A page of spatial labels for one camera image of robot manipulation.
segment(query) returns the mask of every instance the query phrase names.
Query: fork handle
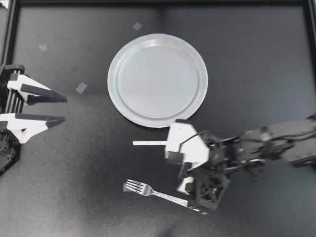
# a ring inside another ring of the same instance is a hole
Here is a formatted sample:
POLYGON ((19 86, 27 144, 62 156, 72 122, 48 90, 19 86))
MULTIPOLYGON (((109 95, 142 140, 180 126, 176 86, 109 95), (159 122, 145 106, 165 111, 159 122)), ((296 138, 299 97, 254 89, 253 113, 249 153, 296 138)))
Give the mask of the fork handle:
POLYGON ((153 195, 155 195, 157 197, 160 197, 160 198, 163 198, 163 199, 166 199, 168 201, 171 201, 171 202, 173 202, 175 204, 188 207, 188 201, 187 200, 184 200, 184 199, 181 199, 181 198, 178 198, 178 197, 174 197, 174 196, 170 196, 170 195, 167 195, 167 194, 163 194, 163 193, 160 193, 160 192, 156 192, 156 191, 153 193, 153 195))

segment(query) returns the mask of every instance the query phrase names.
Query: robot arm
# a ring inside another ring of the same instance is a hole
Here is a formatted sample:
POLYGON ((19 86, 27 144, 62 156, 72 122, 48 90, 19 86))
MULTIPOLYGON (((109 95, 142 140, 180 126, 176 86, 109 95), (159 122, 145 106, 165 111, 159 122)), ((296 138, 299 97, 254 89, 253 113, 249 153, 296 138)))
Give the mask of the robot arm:
POLYGON ((22 65, 0 65, 0 176, 19 159, 19 145, 65 121, 64 117, 22 114, 24 105, 67 102, 58 92, 24 75, 22 65))
POLYGON ((256 180, 268 159, 284 158, 295 167, 316 163, 315 125, 312 116, 223 140, 177 120, 170 126, 167 141, 160 144, 165 145, 167 162, 181 166, 177 191, 189 196, 189 207, 202 212, 218 207, 236 172, 247 171, 256 180))

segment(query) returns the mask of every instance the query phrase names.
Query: small white paper piece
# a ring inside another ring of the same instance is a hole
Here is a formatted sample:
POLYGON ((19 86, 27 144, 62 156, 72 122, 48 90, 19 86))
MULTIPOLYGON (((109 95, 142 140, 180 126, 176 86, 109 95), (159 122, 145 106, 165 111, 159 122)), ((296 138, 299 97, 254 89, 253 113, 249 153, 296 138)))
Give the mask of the small white paper piece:
POLYGON ((139 31, 140 28, 142 28, 142 24, 140 24, 139 22, 136 22, 134 25, 133 25, 133 29, 136 30, 136 31, 139 31))
POLYGON ((76 91, 79 93, 79 94, 82 94, 84 92, 84 90, 87 88, 87 85, 83 82, 81 82, 79 84, 79 86, 76 88, 76 91))
POLYGON ((0 0, 0 4, 5 8, 9 8, 9 0, 0 0))
POLYGON ((134 146, 166 146, 167 141, 133 141, 134 146))
POLYGON ((39 49, 41 52, 47 52, 48 51, 47 44, 44 43, 44 44, 39 45, 39 49))

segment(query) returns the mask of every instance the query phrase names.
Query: cable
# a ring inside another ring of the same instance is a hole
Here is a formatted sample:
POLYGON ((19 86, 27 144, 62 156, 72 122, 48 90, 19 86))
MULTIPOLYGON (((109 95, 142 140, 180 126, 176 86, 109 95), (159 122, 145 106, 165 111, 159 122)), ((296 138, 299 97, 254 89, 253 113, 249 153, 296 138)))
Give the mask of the cable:
MULTIPOLYGON (((179 145, 179 152, 181 151, 181 147, 183 144, 185 144, 186 142, 190 141, 192 138, 196 137, 196 136, 199 136, 199 135, 202 135, 202 134, 205 134, 205 133, 208 133, 208 132, 212 132, 211 130, 205 130, 205 131, 202 131, 202 132, 198 132, 194 135, 192 135, 191 137, 189 137, 188 139, 184 140, 183 142, 180 143, 179 145)), ((215 141, 215 142, 221 142, 221 140, 219 140, 217 137, 213 136, 210 134, 210 136, 212 137, 212 139, 215 141)))
POLYGON ((301 133, 297 133, 297 134, 292 134, 292 135, 283 135, 283 136, 279 136, 279 137, 274 137, 271 139, 271 141, 276 141, 276 140, 289 140, 291 138, 294 137, 301 137, 301 136, 306 136, 313 133, 315 135, 316 131, 312 130, 312 131, 308 131, 308 132, 301 132, 301 133))

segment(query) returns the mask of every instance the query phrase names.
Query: white plate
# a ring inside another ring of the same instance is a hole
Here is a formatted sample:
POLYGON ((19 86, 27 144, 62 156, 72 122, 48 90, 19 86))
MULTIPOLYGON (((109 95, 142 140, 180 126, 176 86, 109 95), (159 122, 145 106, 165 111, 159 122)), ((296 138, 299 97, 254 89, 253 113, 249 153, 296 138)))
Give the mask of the white plate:
POLYGON ((207 70, 199 53, 174 36, 152 34, 125 45, 108 74, 113 104, 127 119, 146 127, 168 127, 200 107, 207 70))

